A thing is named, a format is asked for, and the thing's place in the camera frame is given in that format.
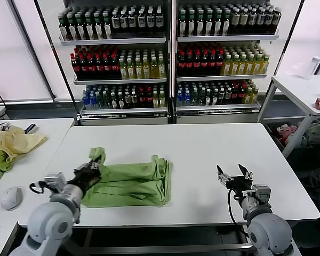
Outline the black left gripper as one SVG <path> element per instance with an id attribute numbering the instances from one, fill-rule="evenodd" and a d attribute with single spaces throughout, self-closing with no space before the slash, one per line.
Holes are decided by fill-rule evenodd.
<path id="1" fill-rule="evenodd" d="M 88 164 L 82 164 L 74 170 L 73 182 L 82 191 L 88 191 L 101 180 L 102 161 L 99 158 L 90 160 Z"/>

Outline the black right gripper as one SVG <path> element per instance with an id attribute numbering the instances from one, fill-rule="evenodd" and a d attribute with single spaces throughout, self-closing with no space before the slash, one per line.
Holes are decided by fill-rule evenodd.
<path id="1" fill-rule="evenodd" d="M 251 190 L 252 187 L 252 176 L 253 172 L 250 172 L 246 167 L 238 165 L 242 175 L 240 176 L 229 176 L 225 174 L 222 168 L 217 165 L 218 180 L 226 186 L 227 189 L 231 189 L 235 193 L 242 193 L 244 191 Z"/>

